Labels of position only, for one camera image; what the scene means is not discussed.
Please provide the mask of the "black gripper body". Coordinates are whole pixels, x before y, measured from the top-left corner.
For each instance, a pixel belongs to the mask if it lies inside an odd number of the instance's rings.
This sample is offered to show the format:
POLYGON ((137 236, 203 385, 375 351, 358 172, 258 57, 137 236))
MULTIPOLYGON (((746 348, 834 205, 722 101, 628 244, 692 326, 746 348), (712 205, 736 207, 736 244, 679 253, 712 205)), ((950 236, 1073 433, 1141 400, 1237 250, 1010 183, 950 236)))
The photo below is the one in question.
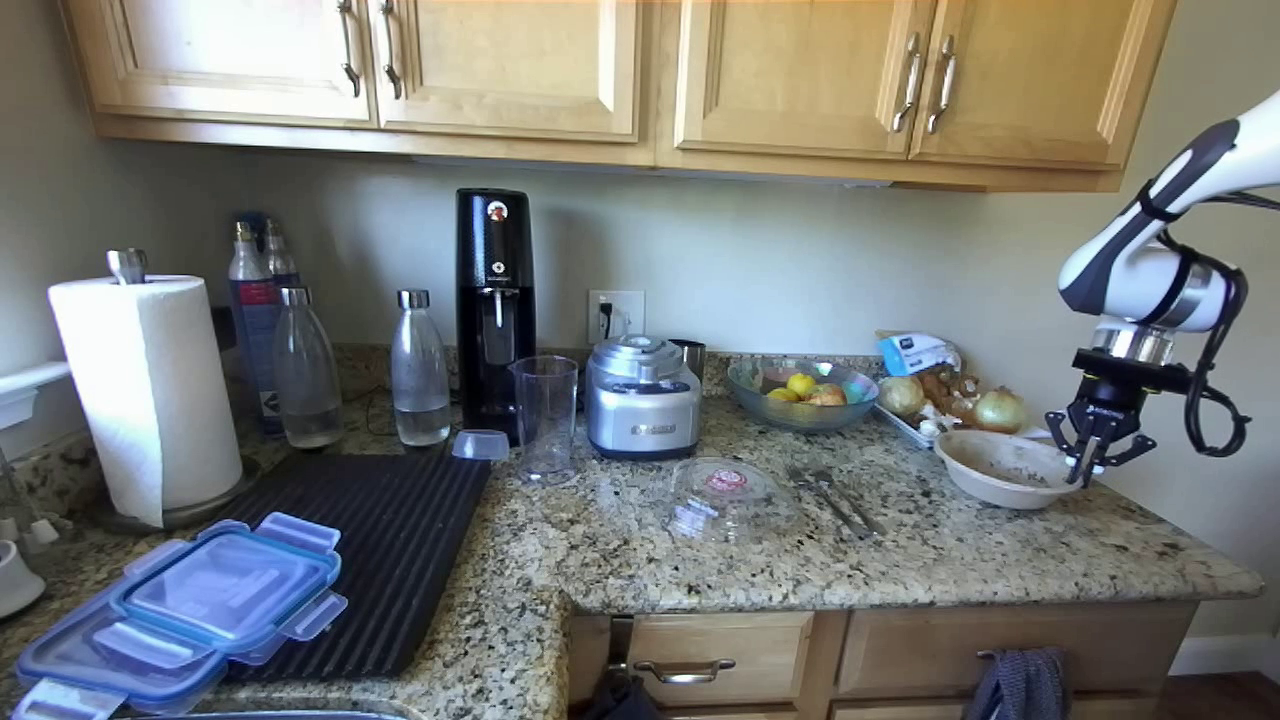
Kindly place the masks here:
POLYGON ((1123 440, 1141 429, 1141 414, 1151 391, 1192 390, 1192 374, 1186 364, 1143 364, 1101 348, 1081 348, 1073 369, 1081 374, 1081 390, 1065 410, 1065 421, 1078 437, 1123 440))

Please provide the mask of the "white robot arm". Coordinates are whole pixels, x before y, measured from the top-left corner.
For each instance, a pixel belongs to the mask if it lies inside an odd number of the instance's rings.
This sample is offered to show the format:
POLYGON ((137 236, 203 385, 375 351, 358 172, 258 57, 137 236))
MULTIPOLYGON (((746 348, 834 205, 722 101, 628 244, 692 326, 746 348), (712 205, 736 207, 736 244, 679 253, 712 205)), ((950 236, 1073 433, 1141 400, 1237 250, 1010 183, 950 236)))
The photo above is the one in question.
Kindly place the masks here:
POLYGON ((1280 91, 1218 121, 1188 141, 1056 282, 1073 312, 1096 315, 1096 338, 1073 356, 1081 390, 1050 414, 1053 443, 1068 458, 1068 479, 1090 488, 1096 474, 1156 448, 1141 433, 1151 391, 1186 400, 1186 433, 1202 458, 1233 458, 1249 440, 1249 415, 1207 380, 1249 276, 1172 236, 1195 205, 1269 207, 1280 183, 1280 91))

